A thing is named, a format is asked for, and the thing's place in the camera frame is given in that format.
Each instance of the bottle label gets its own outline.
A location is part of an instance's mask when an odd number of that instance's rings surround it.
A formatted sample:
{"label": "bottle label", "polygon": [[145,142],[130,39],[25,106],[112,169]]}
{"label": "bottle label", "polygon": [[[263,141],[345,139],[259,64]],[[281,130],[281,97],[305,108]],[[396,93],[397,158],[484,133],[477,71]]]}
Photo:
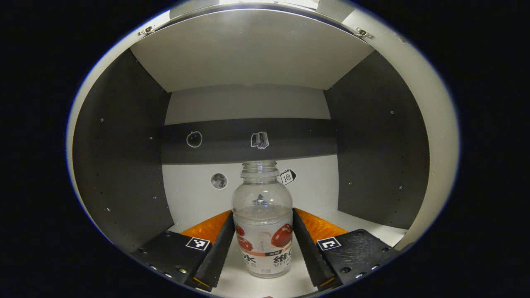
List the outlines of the bottle label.
{"label": "bottle label", "polygon": [[249,271],[276,274],[289,268],[293,245],[293,218],[270,225],[240,222],[234,216],[241,255]]}

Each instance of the orange pad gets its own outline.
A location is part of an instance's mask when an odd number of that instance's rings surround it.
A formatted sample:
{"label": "orange pad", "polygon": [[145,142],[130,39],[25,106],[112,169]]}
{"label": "orange pad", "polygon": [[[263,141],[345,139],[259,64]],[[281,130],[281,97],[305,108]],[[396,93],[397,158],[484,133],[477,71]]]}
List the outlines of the orange pad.
{"label": "orange pad", "polygon": [[194,225],[191,228],[182,232],[182,235],[201,238],[205,240],[210,240],[213,244],[217,240],[217,236],[221,231],[221,228],[226,222],[226,219],[230,215],[231,210],[218,214],[212,218],[209,218],[200,224]]}
{"label": "orange pad", "polygon": [[298,208],[295,208],[295,210],[302,219],[302,222],[304,222],[305,228],[309,231],[309,235],[315,244],[317,240],[348,233],[348,231],[311,213],[305,212]]}

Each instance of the white ceiling panel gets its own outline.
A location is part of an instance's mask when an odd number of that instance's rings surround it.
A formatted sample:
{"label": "white ceiling panel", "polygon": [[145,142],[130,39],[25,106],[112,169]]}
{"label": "white ceiling panel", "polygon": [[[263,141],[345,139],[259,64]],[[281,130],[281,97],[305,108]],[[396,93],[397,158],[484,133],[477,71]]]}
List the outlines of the white ceiling panel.
{"label": "white ceiling panel", "polygon": [[331,25],[274,10],[227,10],[160,29],[131,47],[168,92],[226,84],[327,90],[373,48]]}

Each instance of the apple image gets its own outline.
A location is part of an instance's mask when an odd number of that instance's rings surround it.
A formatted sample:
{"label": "apple image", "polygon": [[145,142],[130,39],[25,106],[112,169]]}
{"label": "apple image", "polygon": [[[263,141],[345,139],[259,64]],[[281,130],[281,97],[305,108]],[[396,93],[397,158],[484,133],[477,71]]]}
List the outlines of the apple image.
{"label": "apple image", "polygon": [[192,148],[197,148],[202,144],[202,134],[200,132],[191,132],[186,137],[186,143]]}

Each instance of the bottle neck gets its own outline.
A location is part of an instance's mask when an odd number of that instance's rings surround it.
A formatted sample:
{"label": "bottle neck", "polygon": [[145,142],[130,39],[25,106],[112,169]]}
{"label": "bottle neck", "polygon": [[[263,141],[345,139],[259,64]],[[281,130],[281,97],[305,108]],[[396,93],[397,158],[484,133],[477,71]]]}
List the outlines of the bottle neck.
{"label": "bottle neck", "polygon": [[270,184],[278,182],[276,176],[262,177],[262,178],[243,178],[243,184]]}
{"label": "bottle neck", "polygon": [[241,178],[244,184],[269,184],[276,182],[276,177],[280,175],[276,169],[276,161],[247,161],[243,163]]}

